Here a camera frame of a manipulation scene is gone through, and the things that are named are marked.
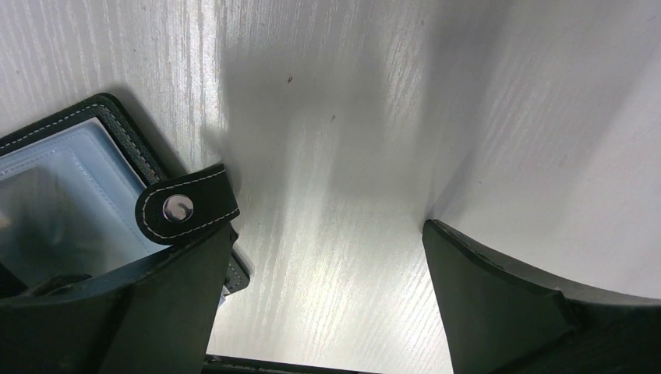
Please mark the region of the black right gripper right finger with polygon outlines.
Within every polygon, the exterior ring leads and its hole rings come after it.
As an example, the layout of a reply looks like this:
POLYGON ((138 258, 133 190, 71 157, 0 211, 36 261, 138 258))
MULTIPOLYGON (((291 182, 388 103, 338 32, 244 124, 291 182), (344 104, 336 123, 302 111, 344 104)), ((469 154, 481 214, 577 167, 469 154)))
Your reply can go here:
POLYGON ((657 373, 660 302, 551 274, 438 220, 422 242, 456 373, 657 373))

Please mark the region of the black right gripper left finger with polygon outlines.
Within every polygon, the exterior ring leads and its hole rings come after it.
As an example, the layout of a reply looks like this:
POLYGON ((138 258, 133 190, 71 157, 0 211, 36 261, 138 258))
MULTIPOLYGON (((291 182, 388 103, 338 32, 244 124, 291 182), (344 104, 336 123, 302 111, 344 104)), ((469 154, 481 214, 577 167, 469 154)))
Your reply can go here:
POLYGON ((230 225, 99 277, 1 301, 4 373, 198 373, 230 225))

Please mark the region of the black leather card holder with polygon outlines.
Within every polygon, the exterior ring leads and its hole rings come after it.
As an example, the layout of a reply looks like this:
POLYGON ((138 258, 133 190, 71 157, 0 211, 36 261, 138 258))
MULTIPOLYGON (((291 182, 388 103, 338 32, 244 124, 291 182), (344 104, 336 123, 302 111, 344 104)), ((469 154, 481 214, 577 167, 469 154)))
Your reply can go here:
POLYGON ((174 177, 112 95, 1 140, 1 295, 98 277, 239 215, 223 164, 174 177))

